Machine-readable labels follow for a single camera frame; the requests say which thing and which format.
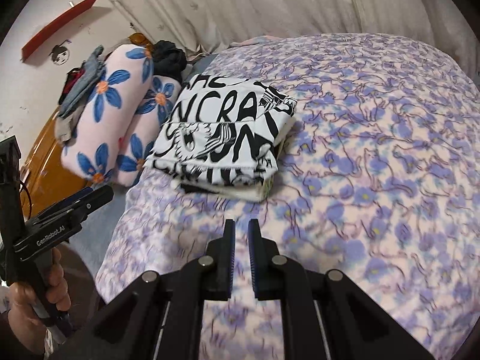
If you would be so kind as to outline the cream folded garment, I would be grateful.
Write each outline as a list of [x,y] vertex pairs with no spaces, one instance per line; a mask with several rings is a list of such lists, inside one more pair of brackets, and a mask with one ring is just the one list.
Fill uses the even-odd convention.
[[[272,148],[272,157],[275,158],[276,164],[280,158],[281,151],[285,144],[287,133],[295,124],[295,117],[290,117],[286,124],[281,128],[280,136],[275,140]],[[265,180],[263,183],[256,182],[252,185],[246,185],[243,182],[235,186],[211,185],[198,181],[182,181],[178,185],[186,194],[203,193],[203,194],[219,194],[230,199],[239,199],[250,203],[261,203],[269,195],[273,186],[273,176]]]

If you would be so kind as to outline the pink blue flower pillow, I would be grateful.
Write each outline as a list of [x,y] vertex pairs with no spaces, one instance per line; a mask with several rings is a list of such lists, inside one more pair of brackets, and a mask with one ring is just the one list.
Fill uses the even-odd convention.
[[104,67],[61,156],[64,168],[97,185],[114,176],[128,127],[153,75],[151,53],[133,44],[118,46]]

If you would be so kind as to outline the grey clothes pile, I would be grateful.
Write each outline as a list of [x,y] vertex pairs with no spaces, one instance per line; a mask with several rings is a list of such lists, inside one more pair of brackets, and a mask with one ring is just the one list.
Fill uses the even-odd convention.
[[61,145],[73,138],[74,130],[86,107],[89,95],[105,72],[103,51],[102,45],[96,47],[82,63],[75,78],[69,81],[67,92],[58,105],[58,114],[55,118],[55,139]]

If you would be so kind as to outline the beige curtain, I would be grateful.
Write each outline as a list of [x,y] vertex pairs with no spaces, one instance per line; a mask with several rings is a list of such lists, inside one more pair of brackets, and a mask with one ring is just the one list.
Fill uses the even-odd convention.
[[388,33],[424,41],[479,75],[479,40],[452,0],[109,0],[151,40],[213,53],[262,35]]

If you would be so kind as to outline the purple cat print blanket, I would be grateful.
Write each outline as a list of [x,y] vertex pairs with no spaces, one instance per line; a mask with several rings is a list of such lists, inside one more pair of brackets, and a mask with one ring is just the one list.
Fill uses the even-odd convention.
[[337,268],[437,359],[479,320],[479,90],[425,43],[324,34],[228,49],[212,76],[297,99],[261,203],[184,193],[146,169],[95,281],[106,302],[144,271],[175,271],[236,223],[233,293],[203,314],[201,359],[281,359],[280,305],[251,286],[247,225],[306,269]]

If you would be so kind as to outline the black white graffiti garment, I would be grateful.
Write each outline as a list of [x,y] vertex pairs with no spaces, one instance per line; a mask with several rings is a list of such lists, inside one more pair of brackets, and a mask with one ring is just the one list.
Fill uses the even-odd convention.
[[297,102],[254,79],[197,74],[182,89],[145,166],[193,183],[263,184]]

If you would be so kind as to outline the red wall shelf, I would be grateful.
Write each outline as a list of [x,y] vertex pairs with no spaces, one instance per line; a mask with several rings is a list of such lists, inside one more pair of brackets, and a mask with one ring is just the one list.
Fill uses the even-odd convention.
[[66,24],[92,8],[96,1],[97,0],[82,0],[78,2],[78,4],[72,5],[68,10],[45,25],[22,47],[21,61],[24,63],[45,41]]

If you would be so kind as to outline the brown bag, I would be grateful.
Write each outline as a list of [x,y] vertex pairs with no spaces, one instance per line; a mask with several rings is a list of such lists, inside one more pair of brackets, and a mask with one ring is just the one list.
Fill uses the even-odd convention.
[[151,41],[143,33],[133,33],[128,37],[128,40],[136,46],[145,47],[149,50],[153,47]]

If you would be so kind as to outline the wooden headboard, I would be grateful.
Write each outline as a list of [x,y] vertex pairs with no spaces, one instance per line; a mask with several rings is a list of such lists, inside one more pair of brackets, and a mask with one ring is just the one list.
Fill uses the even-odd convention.
[[62,147],[55,140],[58,109],[47,120],[21,168],[20,178],[29,192],[20,193],[25,218],[32,218],[89,185],[61,164]]

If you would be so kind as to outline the black crumpled cloth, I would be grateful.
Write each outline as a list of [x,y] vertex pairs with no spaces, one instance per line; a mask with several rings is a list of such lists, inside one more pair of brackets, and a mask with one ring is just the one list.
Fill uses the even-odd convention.
[[187,60],[182,49],[176,47],[171,41],[158,41],[151,52],[154,63],[154,74],[182,81],[182,72],[185,70]]

